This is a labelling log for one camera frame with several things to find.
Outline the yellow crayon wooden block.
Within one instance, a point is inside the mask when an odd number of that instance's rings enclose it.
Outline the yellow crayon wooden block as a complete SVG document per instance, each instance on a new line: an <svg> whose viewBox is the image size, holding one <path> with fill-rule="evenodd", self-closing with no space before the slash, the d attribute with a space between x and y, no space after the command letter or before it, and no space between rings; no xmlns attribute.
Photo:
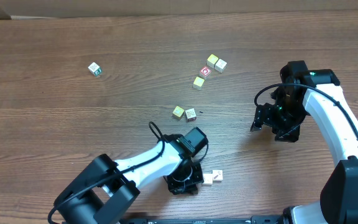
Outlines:
<svg viewBox="0 0 358 224"><path fill-rule="evenodd" d="M212 170L213 181L222 182L223 181L223 171L222 170Z"/></svg>

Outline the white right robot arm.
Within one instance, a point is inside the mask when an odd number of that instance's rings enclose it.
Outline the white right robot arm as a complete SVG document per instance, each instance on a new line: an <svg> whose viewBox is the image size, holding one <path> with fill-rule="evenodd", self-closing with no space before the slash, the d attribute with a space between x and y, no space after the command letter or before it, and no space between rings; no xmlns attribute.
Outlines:
<svg viewBox="0 0 358 224"><path fill-rule="evenodd" d="M296 142L307 116L318 125L331 152L334 171L319 200L288 207L275 223L358 223L358 120L331 69L310 70L302 60L280 70L271 85L274 104L257 104L251 131L270 126L276 141Z"/></svg>

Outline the yellow G wooden block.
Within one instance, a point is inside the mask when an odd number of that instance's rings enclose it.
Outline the yellow G wooden block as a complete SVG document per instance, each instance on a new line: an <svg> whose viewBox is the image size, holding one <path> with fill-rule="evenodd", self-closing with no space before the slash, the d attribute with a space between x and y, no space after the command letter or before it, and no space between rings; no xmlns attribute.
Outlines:
<svg viewBox="0 0 358 224"><path fill-rule="evenodd" d="M177 120L181 120L181 118L184 115L184 112L185 112L185 110L183 108L176 106L172 112L172 116Z"/></svg>

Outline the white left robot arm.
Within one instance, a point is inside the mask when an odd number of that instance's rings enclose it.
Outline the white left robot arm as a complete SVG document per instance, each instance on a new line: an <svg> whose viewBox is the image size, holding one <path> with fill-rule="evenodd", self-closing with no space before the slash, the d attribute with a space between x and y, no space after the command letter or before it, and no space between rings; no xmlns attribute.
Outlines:
<svg viewBox="0 0 358 224"><path fill-rule="evenodd" d="M208 138L199 128L186 135L162 134L149 124L156 145L137 156L112 160L102 154L92 160L55 199L48 214L55 212L65 223L117 223L141 188L163 178L173 195L193 194L202 183L201 161L193 158L208 148Z"/></svg>

